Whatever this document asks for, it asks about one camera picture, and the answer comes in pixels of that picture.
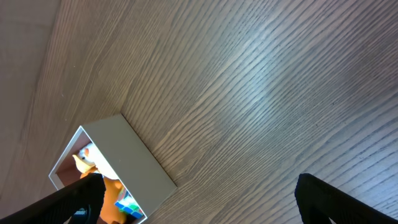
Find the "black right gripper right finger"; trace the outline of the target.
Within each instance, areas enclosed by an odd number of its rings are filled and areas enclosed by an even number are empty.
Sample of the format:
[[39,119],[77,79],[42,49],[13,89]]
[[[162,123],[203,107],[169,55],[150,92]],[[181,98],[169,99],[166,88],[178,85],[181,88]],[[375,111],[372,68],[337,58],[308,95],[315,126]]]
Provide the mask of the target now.
[[294,195],[304,224],[397,224],[396,219],[308,173],[299,175]]

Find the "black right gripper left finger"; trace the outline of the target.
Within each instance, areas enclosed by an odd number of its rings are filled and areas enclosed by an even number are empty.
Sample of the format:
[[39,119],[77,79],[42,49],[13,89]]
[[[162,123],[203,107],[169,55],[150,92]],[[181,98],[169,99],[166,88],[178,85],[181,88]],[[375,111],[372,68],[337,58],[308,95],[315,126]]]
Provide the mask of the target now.
[[104,202],[101,174],[86,177],[1,219],[1,224],[96,224]]

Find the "orange dinosaur toy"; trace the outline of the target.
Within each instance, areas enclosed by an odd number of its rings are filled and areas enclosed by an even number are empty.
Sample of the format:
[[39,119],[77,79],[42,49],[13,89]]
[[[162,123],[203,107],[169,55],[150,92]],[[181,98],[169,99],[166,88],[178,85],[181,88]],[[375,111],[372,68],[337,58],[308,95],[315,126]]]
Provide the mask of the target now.
[[107,224],[125,223],[127,215],[115,206],[119,193],[122,191],[123,185],[119,180],[109,179],[102,176],[105,185],[104,202],[99,217]]

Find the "white yellow duck toy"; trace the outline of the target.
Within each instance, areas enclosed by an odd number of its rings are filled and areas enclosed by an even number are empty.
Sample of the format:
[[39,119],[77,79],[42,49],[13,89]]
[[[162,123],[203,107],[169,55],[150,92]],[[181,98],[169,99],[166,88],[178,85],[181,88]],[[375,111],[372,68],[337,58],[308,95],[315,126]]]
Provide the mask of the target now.
[[92,168],[95,168],[103,176],[118,180],[119,177],[109,162],[102,155],[100,150],[92,142],[80,149],[76,154],[73,154],[76,168],[83,174]]

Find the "colourful puzzle cube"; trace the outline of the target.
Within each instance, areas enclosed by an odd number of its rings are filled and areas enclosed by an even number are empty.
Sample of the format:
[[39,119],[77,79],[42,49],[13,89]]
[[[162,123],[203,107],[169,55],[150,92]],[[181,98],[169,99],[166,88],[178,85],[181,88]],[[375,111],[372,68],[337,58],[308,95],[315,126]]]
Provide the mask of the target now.
[[115,206],[118,207],[121,212],[131,215],[136,219],[140,219],[144,216],[136,202],[117,201]]

